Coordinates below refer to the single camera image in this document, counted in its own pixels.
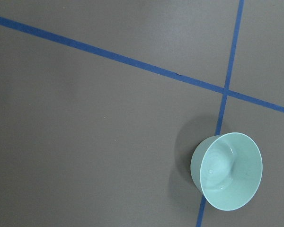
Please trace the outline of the mint green bowl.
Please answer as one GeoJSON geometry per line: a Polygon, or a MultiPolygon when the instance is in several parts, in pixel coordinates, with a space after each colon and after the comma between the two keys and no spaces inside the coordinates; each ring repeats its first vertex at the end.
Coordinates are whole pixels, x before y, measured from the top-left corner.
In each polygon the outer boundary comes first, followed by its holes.
{"type": "Polygon", "coordinates": [[[190,173],[213,207],[237,210],[253,198],[261,183],[260,149],[252,138],[239,132],[206,138],[193,152],[190,173]]]}

